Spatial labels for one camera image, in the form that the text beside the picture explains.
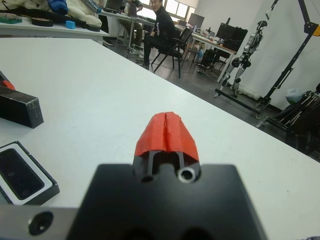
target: white wall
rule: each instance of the white wall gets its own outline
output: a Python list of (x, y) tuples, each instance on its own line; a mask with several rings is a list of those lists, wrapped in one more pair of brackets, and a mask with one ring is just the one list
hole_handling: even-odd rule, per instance
[(199, 0), (195, 14), (204, 17), (202, 29), (217, 33), (220, 23), (231, 18), (230, 25), (249, 29), (263, 0)]
[[(262, 3), (249, 29), (250, 33), (255, 32), (260, 20), (266, 20), (265, 12), (273, 2), (274, 0), (265, 0)], [(315, 12), (312, 0), (305, 0), (305, 2), (310, 13), (310, 20), (320, 23), (320, 15)], [(277, 3), (268, 26), (263, 30), (263, 36), (260, 50), (251, 57), (251, 67), (247, 68), (241, 76), (241, 85), (264, 97), (307, 37), (307, 34), (304, 33), (304, 20), (298, 0), (281, 0)], [(240, 47), (240, 54), (247, 40), (248, 36)], [(320, 37), (313, 36), (293, 65), (294, 70), (282, 88), (276, 90), (271, 96), (272, 105), (280, 109), (286, 108), (289, 104), (285, 94), (289, 88), (315, 91), (316, 86), (320, 83), (319, 56)], [(235, 69), (232, 73), (232, 83), (236, 71)]]

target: white table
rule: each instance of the white table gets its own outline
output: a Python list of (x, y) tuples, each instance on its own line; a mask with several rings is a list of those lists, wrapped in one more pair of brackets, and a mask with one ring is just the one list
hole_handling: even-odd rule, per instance
[(65, 25), (59, 24), (54, 24), (51, 27), (36, 26), (31, 23), (31, 19), (29, 17), (22, 17), (22, 22), (16, 24), (0, 22), (0, 35), (92, 39), (101, 45), (103, 44), (103, 37), (109, 36), (108, 33), (102, 30), (97, 32), (81, 27), (69, 29), (66, 28)]
[(223, 70), (222, 70), (222, 72), (220, 73), (220, 76), (219, 76), (219, 78), (218, 78), (218, 80), (217, 80), (217, 83), (220, 83), (221, 78), (224, 76), (224, 74), (225, 74), (225, 72), (227, 71), (228, 66), (229, 66), (232, 58), (234, 57), (234, 55), (235, 55), (237, 52), (236, 52), (236, 51), (233, 51), (233, 50), (231, 50), (231, 49), (228, 49), (228, 48), (226, 48), (226, 47), (224, 47), (224, 46), (222, 46), (222, 44), (219, 45), (219, 44), (217, 44), (217, 43), (214, 43), (213, 41), (210, 41), (209, 39), (205, 38), (204, 36), (200, 36), (200, 35), (198, 35), (198, 34), (196, 34), (196, 33), (192, 33), (192, 37), (193, 37), (193, 41), (192, 41), (192, 44), (191, 44), (191, 48), (193, 48), (193, 46), (194, 46), (194, 44), (195, 44), (195, 41), (199, 41), (199, 42), (204, 43), (204, 44), (209, 44), (209, 45), (210, 45), (211, 47), (213, 47), (213, 48), (222, 50), (222, 51), (230, 54), (229, 58), (226, 60), (226, 63), (225, 63), (225, 65), (224, 65), (224, 67), (223, 67)]
[(131, 40), (132, 40), (132, 35), (133, 35), (133, 32), (134, 32), (134, 22), (139, 23), (139, 24), (143, 24), (143, 25), (148, 25), (148, 26), (154, 26), (155, 25), (154, 22), (144, 20), (142, 18), (139, 18), (139, 16), (131, 17), (131, 16), (127, 16), (125, 14), (106, 12), (104, 10), (102, 10), (99, 13), (99, 15), (110, 17), (110, 18), (126, 20), (126, 21), (130, 21), (131, 22), (130, 33), (129, 33), (129, 43), (128, 43), (128, 46), (127, 46), (128, 49), (130, 49), (130, 50), (133, 49), (131, 47)]
[(90, 40), (3, 38), (0, 52), (44, 118), (35, 129), (0, 119), (0, 146), (20, 141), (57, 180), (45, 206), (79, 207), (97, 166), (131, 164), (151, 117), (173, 111), (201, 164), (236, 165), (270, 240), (320, 236), (320, 163)]

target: shoe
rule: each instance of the shoe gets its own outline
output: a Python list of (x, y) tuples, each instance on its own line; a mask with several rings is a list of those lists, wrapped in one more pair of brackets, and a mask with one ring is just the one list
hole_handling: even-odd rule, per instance
[(103, 40), (103, 45), (110, 46), (110, 47), (114, 47), (115, 46), (113, 43), (110, 42), (110, 40)]
[(137, 49), (137, 50), (143, 50), (144, 48), (141, 45), (132, 44), (131, 48)]
[(149, 70), (149, 68), (150, 68), (150, 64), (145, 64), (144, 62), (139, 63), (138, 65), (143, 67), (144, 69), (147, 69), (147, 70)]

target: person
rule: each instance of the person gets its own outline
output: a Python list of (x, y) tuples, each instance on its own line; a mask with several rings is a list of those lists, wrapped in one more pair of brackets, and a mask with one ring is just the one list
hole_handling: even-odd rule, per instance
[[(126, 3), (130, 4), (131, 8), (137, 8), (137, 12), (141, 11), (143, 8), (142, 3), (139, 0), (122, 0), (122, 9), (125, 8)], [(126, 29), (128, 33), (131, 31), (131, 21), (119, 19), (120, 24)], [(143, 35), (143, 29), (142, 26), (134, 22), (133, 23), (133, 30), (136, 30), (136, 35), (135, 31), (132, 31), (132, 38), (131, 38), (131, 45), (136, 45), (136, 46), (141, 46), (141, 41), (142, 41), (142, 35)]]
[[(109, 33), (109, 25), (108, 25), (108, 18), (103, 15), (98, 15), (99, 19), (101, 20), (102, 26), (101, 30), (106, 32), (107, 34)], [(103, 37), (103, 45), (104, 46), (110, 46), (114, 47), (115, 45), (110, 41), (110, 38), (108, 36)]]
[(172, 38), (176, 36), (174, 22), (169, 13), (163, 7), (162, 0), (151, 0), (151, 8), (156, 15), (154, 30), (150, 35), (144, 36), (144, 63), (143, 67), (149, 69), (151, 48), (169, 50), (174, 46)]

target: black chair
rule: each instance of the black chair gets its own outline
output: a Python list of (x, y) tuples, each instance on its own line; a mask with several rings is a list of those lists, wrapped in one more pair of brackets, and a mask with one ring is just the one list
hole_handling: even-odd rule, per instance
[(174, 40), (174, 46), (170, 48), (169, 50), (162, 50), (158, 49), (159, 54), (156, 56), (156, 58), (151, 63), (154, 64), (154, 62), (157, 60), (157, 58), (160, 56), (160, 54), (164, 54), (165, 57), (162, 59), (162, 61), (159, 63), (159, 65), (156, 67), (156, 69), (153, 71), (154, 73), (158, 70), (158, 68), (161, 66), (161, 64), (166, 60), (168, 56), (172, 56), (172, 66), (173, 69), (175, 69), (175, 57), (178, 58), (178, 64), (179, 64), (179, 78), (181, 77), (181, 67), (180, 67), (180, 61), (182, 59), (182, 54), (180, 53), (180, 49), (183, 51), (186, 50), (188, 39), (190, 38), (192, 34), (192, 29), (186, 28), (184, 29), (183, 33), (181, 34), (180, 38), (173, 38)]

